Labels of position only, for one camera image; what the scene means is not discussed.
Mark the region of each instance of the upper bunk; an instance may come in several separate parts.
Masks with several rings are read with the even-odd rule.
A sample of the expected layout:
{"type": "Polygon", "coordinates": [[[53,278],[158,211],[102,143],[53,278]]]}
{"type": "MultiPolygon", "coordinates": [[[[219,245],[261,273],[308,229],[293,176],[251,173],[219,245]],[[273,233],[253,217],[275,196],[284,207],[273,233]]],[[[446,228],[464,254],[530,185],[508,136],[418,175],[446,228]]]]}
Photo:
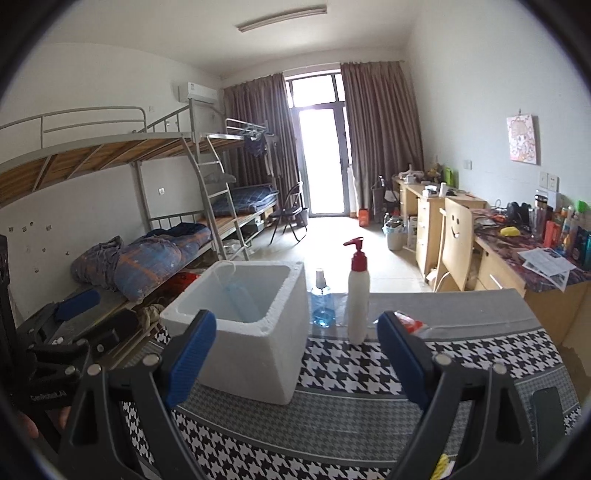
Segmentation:
{"type": "MultiPolygon", "coordinates": [[[[0,131],[26,122],[39,122],[40,148],[0,163],[0,208],[37,190],[92,172],[136,161],[185,155],[183,140],[189,148],[195,148],[192,132],[180,131],[179,115],[188,109],[189,105],[184,106],[151,124],[147,124],[146,113],[141,107],[101,106],[43,113],[1,125],[0,131]],[[105,110],[140,112],[142,118],[108,119],[64,124],[54,128],[44,127],[45,120],[49,117],[105,110]],[[143,128],[130,133],[83,138],[44,147],[46,135],[51,132],[119,123],[141,123],[143,128]],[[168,131],[170,125],[175,123],[177,131],[168,131]]],[[[245,135],[264,129],[262,126],[234,119],[226,119],[225,128],[226,132],[231,133],[200,134],[200,153],[211,153],[212,149],[222,152],[241,147],[245,135]]]]}

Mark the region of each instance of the metal screw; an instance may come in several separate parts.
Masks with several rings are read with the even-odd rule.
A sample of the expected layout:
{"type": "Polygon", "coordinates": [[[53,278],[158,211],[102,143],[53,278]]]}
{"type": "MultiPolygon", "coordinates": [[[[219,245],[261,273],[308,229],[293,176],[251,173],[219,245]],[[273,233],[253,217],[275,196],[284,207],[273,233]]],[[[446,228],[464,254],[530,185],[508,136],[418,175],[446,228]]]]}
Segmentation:
{"type": "Polygon", "coordinates": [[[435,362],[439,365],[446,367],[452,363],[451,357],[447,356],[445,353],[438,353],[435,355],[435,362]]]}
{"type": "Polygon", "coordinates": [[[96,375],[100,374],[100,371],[103,370],[99,364],[92,364],[88,367],[86,373],[88,373],[91,377],[95,377],[96,375]]]}
{"type": "Polygon", "coordinates": [[[146,366],[146,367],[153,367],[154,365],[156,365],[158,362],[160,362],[160,357],[158,355],[156,355],[156,353],[149,353],[148,355],[146,355],[143,359],[142,359],[142,363],[146,366]]]}
{"type": "Polygon", "coordinates": [[[507,367],[503,364],[494,364],[492,369],[499,375],[505,375],[507,373],[507,367]]]}

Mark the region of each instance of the drawer handle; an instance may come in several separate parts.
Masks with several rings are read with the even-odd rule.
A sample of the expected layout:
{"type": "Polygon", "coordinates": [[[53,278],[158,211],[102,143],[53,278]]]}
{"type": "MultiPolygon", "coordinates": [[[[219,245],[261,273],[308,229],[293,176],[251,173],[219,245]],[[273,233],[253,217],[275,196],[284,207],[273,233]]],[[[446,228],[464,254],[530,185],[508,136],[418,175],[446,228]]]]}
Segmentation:
{"type": "Polygon", "coordinates": [[[493,282],[495,282],[495,285],[496,285],[497,287],[499,287],[501,290],[503,290],[503,285],[501,285],[501,284],[499,283],[499,281],[498,281],[498,280],[495,278],[495,276],[494,276],[492,273],[489,273],[489,274],[488,274],[488,276],[491,278],[491,280],[492,280],[493,282]]]}

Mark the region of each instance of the wall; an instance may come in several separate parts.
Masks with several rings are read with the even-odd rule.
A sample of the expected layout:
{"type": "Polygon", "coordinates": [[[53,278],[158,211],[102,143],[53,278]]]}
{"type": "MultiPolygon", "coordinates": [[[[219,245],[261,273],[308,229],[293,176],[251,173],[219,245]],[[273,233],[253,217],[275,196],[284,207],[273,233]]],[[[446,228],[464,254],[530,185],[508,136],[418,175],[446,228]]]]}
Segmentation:
{"type": "Polygon", "coordinates": [[[425,158],[490,203],[532,203],[540,171],[591,201],[591,96],[570,59],[515,0],[427,0],[407,48],[425,158]],[[539,166],[509,160],[506,118],[538,118],[539,166]],[[462,168],[472,161],[472,170],[462,168]]]}
{"type": "MultiPolygon", "coordinates": [[[[96,44],[45,43],[24,64],[4,98],[0,124],[97,105],[142,106],[150,122],[185,105],[177,101],[176,87],[188,81],[220,87],[218,77],[152,54],[96,44]]],[[[120,117],[109,118],[130,118],[129,112],[115,113],[120,117]]],[[[101,115],[69,115],[46,127],[103,119],[101,115]]],[[[201,131],[220,129],[220,120],[206,108],[197,109],[197,124],[201,131]]],[[[181,127],[188,130],[187,118],[181,119],[181,127]]],[[[46,146],[135,128],[141,124],[60,131],[48,136],[46,146]]],[[[38,129],[35,124],[0,132],[0,161],[38,148],[38,129]]],[[[186,157],[149,161],[142,170],[153,216],[202,208],[197,178],[186,157]],[[165,188],[164,195],[158,194],[160,187],[165,188]]],[[[69,267],[80,253],[115,235],[130,241],[144,233],[131,167],[79,177],[0,209],[0,233],[8,236],[11,290],[26,317],[76,288],[69,267]]]]}
{"type": "Polygon", "coordinates": [[[286,76],[339,68],[347,61],[402,60],[403,53],[391,48],[349,48],[295,55],[254,65],[222,79],[222,87],[236,85],[259,77],[284,72],[286,76]]]}

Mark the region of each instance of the hand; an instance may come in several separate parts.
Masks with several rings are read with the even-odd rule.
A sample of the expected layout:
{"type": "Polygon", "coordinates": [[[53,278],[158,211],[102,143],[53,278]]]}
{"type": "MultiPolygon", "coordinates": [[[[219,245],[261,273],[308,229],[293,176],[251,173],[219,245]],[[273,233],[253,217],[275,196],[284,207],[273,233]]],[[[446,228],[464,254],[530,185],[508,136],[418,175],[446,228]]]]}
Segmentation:
{"type": "MultiPolygon", "coordinates": [[[[71,409],[72,407],[64,407],[63,409],[61,409],[60,416],[57,422],[62,430],[66,428],[66,423],[68,422],[68,416],[70,415],[71,409]]],[[[35,425],[34,421],[32,421],[21,411],[18,412],[18,418],[21,420],[21,423],[27,429],[29,437],[31,437],[32,439],[39,438],[39,429],[37,428],[37,425],[35,425]]]]}

